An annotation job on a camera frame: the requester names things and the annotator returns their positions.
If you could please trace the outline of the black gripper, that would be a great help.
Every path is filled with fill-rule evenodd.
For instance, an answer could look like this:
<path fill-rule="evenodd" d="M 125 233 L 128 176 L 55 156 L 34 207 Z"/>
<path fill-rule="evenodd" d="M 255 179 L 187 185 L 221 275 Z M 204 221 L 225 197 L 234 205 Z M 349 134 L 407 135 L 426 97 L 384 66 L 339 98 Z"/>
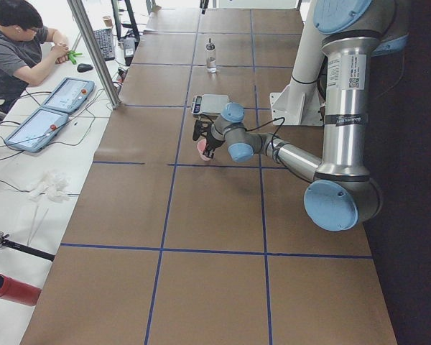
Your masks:
<path fill-rule="evenodd" d="M 206 130 L 206 146 L 203 155 L 207 159 L 213 159 L 215 150 L 225 143 L 224 136 L 214 127 L 209 126 Z"/>

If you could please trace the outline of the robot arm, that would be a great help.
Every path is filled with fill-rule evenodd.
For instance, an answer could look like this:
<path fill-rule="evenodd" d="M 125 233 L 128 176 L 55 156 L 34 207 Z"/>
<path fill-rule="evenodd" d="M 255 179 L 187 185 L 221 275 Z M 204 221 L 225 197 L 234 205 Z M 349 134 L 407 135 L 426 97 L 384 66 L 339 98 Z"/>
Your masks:
<path fill-rule="evenodd" d="M 280 124 L 323 125 L 321 157 L 276 134 L 249 131 L 234 102 L 216 119 L 198 119 L 193 139 L 206 140 L 206 157 L 226 145 L 235 162 L 263 154 L 308 181 L 305 210 L 322 229 L 345 231 L 372 219 L 382 196 L 363 164 L 371 58 L 404 49 L 410 8 L 409 1 L 311 3 L 290 82 L 271 94 L 271 106 Z"/>

